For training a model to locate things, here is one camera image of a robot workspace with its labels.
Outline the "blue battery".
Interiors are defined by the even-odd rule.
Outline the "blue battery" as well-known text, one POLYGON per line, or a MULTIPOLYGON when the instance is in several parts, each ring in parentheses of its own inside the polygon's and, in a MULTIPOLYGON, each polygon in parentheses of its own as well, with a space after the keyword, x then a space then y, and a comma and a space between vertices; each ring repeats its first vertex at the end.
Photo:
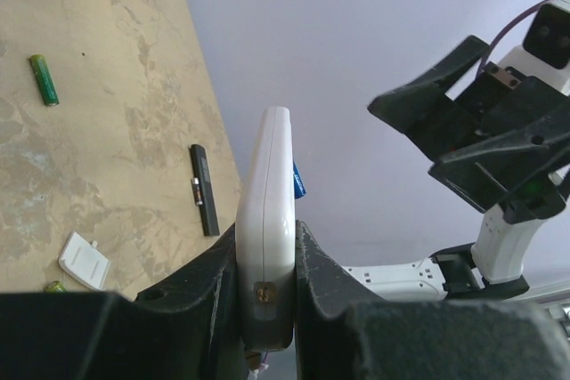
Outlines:
POLYGON ((295 199, 300 199, 306 195, 305 186, 303 184, 300 173, 297 169, 296 163, 293 163, 293 183, 295 199))

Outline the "white battery cover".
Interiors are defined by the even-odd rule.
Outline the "white battery cover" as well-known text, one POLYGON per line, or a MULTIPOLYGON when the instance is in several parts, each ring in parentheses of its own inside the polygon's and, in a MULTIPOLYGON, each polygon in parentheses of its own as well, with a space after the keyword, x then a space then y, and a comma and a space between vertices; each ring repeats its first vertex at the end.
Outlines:
POLYGON ((84 287, 94 291, 104 289, 110 260, 98 250, 96 241, 89 242, 73 231, 59 255, 58 264, 84 287))

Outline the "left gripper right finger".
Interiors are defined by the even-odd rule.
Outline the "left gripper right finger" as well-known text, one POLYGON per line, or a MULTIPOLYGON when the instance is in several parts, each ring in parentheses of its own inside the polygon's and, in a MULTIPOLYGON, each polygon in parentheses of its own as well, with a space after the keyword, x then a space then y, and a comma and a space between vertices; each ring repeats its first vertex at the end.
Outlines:
POLYGON ((567 379, 569 343, 541 308, 451 300, 392 303, 296 230, 299 379, 567 379))

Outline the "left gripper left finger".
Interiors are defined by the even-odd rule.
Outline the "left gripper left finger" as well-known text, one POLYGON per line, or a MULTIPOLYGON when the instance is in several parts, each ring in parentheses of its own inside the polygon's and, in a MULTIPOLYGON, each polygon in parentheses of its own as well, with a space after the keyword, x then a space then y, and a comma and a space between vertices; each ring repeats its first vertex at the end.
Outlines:
POLYGON ((1 296, 3 379, 245 379, 234 229, 130 301, 1 296))

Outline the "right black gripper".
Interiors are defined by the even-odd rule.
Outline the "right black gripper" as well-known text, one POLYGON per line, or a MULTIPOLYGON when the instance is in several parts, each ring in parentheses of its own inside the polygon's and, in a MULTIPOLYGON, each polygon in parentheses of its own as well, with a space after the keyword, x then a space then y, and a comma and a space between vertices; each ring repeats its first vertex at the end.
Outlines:
POLYGON ((368 111, 436 161, 429 175, 478 212, 519 200, 532 214, 558 214, 566 202, 549 174, 569 152, 569 108, 559 106, 566 96, 494 63, 455 101, 446 94, 486 49, 468 36, 421 76, 377 96, 368 111))

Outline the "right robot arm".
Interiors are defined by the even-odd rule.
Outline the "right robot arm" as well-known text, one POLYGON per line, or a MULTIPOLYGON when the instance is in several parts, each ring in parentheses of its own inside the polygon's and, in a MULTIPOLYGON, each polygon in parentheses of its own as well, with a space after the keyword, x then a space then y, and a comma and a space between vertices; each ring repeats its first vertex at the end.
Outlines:
POLYGON ((465 38, 431 69, 377 96, 369 112, 429 159, 429 174, 483 214, 475 242, 418 261, 350 267, 388 301, 506 300, 524 294, 525 253, 569 199, 569 98, 544 80, 489 63, 448 91, 487 48, 465 38))

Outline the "white remote control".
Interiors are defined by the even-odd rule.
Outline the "white remote control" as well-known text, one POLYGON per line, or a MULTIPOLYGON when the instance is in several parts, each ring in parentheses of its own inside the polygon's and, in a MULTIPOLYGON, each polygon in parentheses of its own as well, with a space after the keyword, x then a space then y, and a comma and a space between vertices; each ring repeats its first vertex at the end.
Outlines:
POLYGON ((235 220, 243 342, 255 352, 285 349, 294 324, 296 213, 289 110, 262 116, 235 220))

